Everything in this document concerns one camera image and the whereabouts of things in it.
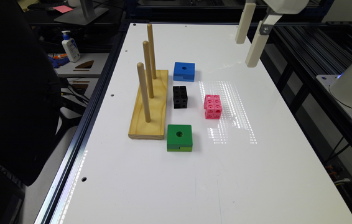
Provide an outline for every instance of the wooden base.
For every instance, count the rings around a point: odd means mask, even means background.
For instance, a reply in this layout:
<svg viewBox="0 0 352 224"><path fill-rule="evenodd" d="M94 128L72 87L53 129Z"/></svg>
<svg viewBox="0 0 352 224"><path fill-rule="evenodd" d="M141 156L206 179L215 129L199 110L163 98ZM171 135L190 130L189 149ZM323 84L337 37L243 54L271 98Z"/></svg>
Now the wooden base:
<svg viewBox="0 0 352 224"><path fill-rule="evenodd" d="M134 104L129 138L161 140L165 132L166 99L168 90L168 70L157 70L157 78L152 81L153 99L149 98L151 122L144 118L140 87Z"/></svg>

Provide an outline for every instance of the hand soap bottle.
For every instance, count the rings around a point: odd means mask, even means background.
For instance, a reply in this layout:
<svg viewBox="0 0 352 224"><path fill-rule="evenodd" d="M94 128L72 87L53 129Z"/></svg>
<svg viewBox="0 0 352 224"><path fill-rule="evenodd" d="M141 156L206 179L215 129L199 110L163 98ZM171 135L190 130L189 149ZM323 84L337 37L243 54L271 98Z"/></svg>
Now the hand soap bottle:
<svg viewBox="0 0 352 224"><path fill-rule="evenodd" d="M81 54L79 54L78 47L76 46L75 40L70 38L68 35L70 31L65 30L62 31L64 40L62 41L62 45L64 47L65 53L70 59L70 62L77 62L79 58L81 58Z"/></svg>

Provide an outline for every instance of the white tabletop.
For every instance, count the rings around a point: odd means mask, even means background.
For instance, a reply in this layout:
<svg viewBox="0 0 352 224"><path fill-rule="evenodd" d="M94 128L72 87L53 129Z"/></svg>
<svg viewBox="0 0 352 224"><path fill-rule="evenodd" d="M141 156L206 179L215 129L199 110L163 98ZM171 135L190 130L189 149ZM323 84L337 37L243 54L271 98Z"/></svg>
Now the white tabletop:
<svg viewBox="0 0 352 224"><path fill-rule="evenodd" d="M193 151L167 152L166 126L162 141L127 136L147 40L146 24L131 25L60 223L352 223L263 64L245 65L236 26L153 28L170 75L166 125L191 124ZM175 62L195 63L193 83L173 81ZM185 110L173 109L179 85ZM220 95L220 120L205 119L205 94Z"/></svg>

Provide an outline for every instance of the black chair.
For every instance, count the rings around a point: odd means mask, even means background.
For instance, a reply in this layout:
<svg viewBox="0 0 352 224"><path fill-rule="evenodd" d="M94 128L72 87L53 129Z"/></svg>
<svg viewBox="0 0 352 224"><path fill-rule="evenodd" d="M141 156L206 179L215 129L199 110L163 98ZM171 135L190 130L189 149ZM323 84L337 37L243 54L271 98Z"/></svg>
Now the black chair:
<svg viewBox="0 0 352 224"><path fill-rule="evenodd" d="M0 165L29 186L80 118L61 114L62 84L22 13L16 0L0 0Z"/></svg>

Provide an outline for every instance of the metal frame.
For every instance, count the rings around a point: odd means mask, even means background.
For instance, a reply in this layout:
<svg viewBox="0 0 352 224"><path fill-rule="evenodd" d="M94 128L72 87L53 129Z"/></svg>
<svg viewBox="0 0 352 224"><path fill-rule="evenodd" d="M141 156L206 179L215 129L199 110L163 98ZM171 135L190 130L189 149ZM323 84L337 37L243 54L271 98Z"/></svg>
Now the metal frame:
<svg viewBox="0 0 352 224"><path fill-rule="evenodd" d="M281 22L321 22L334 0L311 0L298 15L284 15ZM244 9L240 6L197 6L196 0L190 6L141 6L137 0L126 0L127 16L130 19L149 19L156 22L238 22ZM256 1L252 21L259 22L266 16L267 5Z"/></svg>
<svg viewBox="0 0 352 224"><path fill-rule="evenodd" d="M100 78L96 84L96 88L93 91L90 102L82 116L80 125L76 129L74 137L72 138L54 181L50 186L50 190L44 200L44 203L42 204L39 214L35 220L35 224L50 223L53 218L58 218L56 217L56 215L58 215L57 209L61 208L65 203L64 200L60 200L63 196L62 192L68 192L71 187L68 177L72 173L76 172L73 169L74 164L78 164L78 161L80 161L91 130L93 129L93 125L95 124L97 114L100 110L101 103L103 102L104 94L107 91L107 87L111 80L122 44L126 36L127 28L125 30L125 27L129 27L128 22L121 24L120 32L114 41L114 47L108 56L104 69L101 72Z"/></svg>
<svg viewBox="0 0 352 224"><path fill-rule="evenodd" d="M308 27L275 27L271 41L288 61L280 80L276 83L282 90L292 72L303 83L301 89L289 105L293 114L311 94L324 112L352 146L352 121L332 96L323 89L315 78L321 74L341 74L352 63L352 55L331 41L321 28L323 25Z"/></svg>

